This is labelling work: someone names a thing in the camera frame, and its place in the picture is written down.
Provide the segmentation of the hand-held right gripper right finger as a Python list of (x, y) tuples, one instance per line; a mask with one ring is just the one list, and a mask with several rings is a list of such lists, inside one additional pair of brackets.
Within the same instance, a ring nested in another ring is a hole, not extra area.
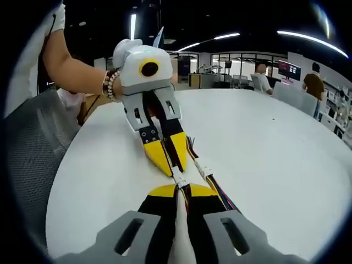
[(190, 184), (188, 233), (198, 263), (306, 263), (272, 247), (267, 234), (237, 210), (226, 210), (215, 191)]

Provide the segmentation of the person's right hand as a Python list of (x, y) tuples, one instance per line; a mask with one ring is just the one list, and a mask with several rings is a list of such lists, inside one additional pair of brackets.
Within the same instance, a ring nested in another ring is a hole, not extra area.
[(168, 263), (196, 264), (196, 258), (188, 234), (187, 211), (182, 192), (178, 191), (175, 238), (169, 254)]

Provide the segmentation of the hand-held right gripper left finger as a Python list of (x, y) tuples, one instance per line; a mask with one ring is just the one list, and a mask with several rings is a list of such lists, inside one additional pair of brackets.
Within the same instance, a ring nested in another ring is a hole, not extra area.
[(167, 263), (175, 237), (178, 187), (150, 191), (138, 211), (128, 211), (97, 233), (81, 253), (56, 263)]

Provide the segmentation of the person's left hand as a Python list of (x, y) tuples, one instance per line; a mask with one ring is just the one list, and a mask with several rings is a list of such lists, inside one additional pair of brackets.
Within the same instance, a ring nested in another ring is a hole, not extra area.
[(123, 39), (115, 47), (113, 51), (112, 62), (114, 68), (120, 69), (123, 67), (126, 57), (129, 55), (129, 51), (133, 47), (141, 46), (143, 44), (141, 39)]

